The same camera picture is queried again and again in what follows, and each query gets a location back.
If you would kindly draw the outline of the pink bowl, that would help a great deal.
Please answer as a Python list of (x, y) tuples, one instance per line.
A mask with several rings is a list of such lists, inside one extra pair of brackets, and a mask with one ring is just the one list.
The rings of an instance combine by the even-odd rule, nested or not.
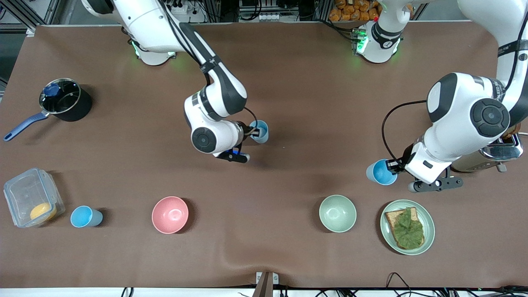
[(151, 222), (158, 232), (173, 234), (185, 227), (189, 214), (189, 208), (183, 199), (164, 197), (153, 207)]

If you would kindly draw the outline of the aluminium frame profile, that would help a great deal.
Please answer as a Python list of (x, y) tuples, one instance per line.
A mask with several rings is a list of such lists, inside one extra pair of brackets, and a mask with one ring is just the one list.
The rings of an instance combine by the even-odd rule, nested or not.
[(67, 0), (0, 0), (0, 33), (33, 36), (37, 26), (58, 23)]

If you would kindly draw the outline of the glass lid blue knob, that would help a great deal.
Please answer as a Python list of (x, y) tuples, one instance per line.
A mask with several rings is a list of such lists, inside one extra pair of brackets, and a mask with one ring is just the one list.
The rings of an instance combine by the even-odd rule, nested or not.
[(42, 90), (38, 103), (48, 113), (63, 113), (72, 109), (79, 100), (81, 87), (70, 78), (59, 78)]

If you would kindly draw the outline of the blue plastic cup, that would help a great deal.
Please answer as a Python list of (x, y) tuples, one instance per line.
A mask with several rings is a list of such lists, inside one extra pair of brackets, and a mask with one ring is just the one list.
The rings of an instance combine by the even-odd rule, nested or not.
[(103, 214), (87, 205), (74, 209), (70, 217), (72, 226), (76, 228), (96, 227), (102, 223), (102, 220)]
[(398, 175), (393, 174), (387, 166), (387, 159), (377, 160), (366, 169), (366, 177), (377, 184), (388, 186), (396, 182)]
[(264, 144), (269, 139), (269, 127), (263, 120), (254, 120), (249, 124), (249, 127), (257, 127), (259, 128), (259, 134), (261, 135), (260, 139), (253, 139), (255, 142), (259, 144)]

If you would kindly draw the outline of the metal table clamp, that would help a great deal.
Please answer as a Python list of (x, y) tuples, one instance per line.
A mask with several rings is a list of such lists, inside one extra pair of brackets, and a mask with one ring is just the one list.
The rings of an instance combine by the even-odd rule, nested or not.
[(279, 284), (279, 276), (274, 272), (258, 272), (257, 286), (252, 297), (273, 297), (274, 285)]

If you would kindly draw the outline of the pale green bowl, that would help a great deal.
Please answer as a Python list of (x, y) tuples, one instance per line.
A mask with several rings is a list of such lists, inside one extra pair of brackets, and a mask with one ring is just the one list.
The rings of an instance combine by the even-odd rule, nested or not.
[(319, 220), (331, 232), (348, 232), (357, 221), (358, 211), (354, 203), (340, 194), (323, 199), (318, 210)]

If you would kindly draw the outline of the beige metal toaster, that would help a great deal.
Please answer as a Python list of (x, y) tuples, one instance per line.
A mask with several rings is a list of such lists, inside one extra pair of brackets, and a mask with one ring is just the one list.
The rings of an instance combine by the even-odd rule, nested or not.
[(498, 138), (482, 149), (462, 156), (450, 167), (460, 173), (473, 173), (490, 168), (505, 173), (507, 171), (505, 163), (519, 159), (523, 152), (520, 134), (511, 134), (508, 138)]

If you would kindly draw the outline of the bag of orange bread rolls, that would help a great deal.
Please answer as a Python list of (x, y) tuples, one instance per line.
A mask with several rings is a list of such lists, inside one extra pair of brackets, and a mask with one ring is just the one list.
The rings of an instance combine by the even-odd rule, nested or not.
[(376, 21), (383, 11), (377, 0), (334, 0), (328, 19), (339, 21)]

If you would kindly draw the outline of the white power strip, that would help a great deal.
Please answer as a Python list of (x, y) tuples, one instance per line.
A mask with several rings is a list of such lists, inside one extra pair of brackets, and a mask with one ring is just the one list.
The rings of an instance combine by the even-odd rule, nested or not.
[(172, 15), (183, 16), (190, 11), (190, 6), (186, 0), (166, 0), (165, 5)]

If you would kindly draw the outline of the brown table cloth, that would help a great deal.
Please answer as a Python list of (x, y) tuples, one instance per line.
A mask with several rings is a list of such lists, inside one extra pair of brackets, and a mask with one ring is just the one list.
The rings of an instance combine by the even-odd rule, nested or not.
[[(410, 193), (366, 177), (388, 158), (381, 124), (394, 106), (426, 98), (451, 72), (495, 75), (497, 45), (470, 22), (411, 23), (396, 55), (370, 64), (321, 23), (200, 25), (196, 30), (243, 83), (247, 106), (267, 122), (246, 164), (198, 152), (184, 100), (205, 85), (187, 54), (147, 66), (119, 26), (40, 27), (25, 39), (0, 103), (0, 288), (249, 285), (275, 272), (294, 287), (381, 287), (397, 272), (414, 287), (528, 285), (528, 155), (464, 174), (464, 186)], [(54, 116), (11, 141), (3, 137), (41, 111), (42, 89), (77, 81), (92, 97), (83, 119)], [(32, 168), (49, 173), (65, 211), (19, 228), (4, 184)], [(319, 220), (340, 194), (358, 211), (345, 233)], [(179, 197), (183, 229), (158, 232), (153, 207)], [(420, 255), (386, 243), (380, 215), (411, 200), (432, 216), (435, 237)], [(74, 209), (103, 214), (76, 228)]]

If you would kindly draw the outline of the clear plastic food container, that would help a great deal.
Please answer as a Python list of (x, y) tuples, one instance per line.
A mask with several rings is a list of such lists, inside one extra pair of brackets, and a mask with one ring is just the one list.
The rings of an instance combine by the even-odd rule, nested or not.
[(55, 204), (57, 208), (55, 217), (65, 211), (64, 202), (53, 177), (39, 168), (29, 169), (7, 181), (4, 184), (4, 195), (13, 223), (19, 228), (36, 227), (47, 222), (32, 221), (30, 218), (32, 209), (41, 203)]

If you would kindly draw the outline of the yellow round food piece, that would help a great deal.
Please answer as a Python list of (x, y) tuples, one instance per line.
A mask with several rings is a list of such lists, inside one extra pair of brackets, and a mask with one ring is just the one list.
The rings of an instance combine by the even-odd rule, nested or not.
[(55, 204), (41, 203), (36, 205), (30, 212), (30, 218), (32, 221), (44, 220), (48, 221), (55, 217), (57, 214), (57, 208)]

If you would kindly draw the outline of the pale green plate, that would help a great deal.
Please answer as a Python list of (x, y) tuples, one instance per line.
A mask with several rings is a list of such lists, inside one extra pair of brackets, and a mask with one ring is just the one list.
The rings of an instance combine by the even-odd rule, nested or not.
[[(423, 226), (424, 236), (422, 243), (418, 248), (415, 249), (404, 249), (398, 246), (398, 243), (394, 238), (394, 234), (391, 231), (391, 221), (394, 221), (394, 216), (404, 213), (407, 208), (410, 208), (411, 210), (411, 218), (413, 220), (419, 221)], [(386, 243), (390, 246), (390, 248), (402, 255), (420, 255), (426, 252), (434, 242), (436, 230), (432, 216), (422, 205), (415, 201), (400, 199), (389, 203), (383, 209), (379, 221), (380, 231)]]

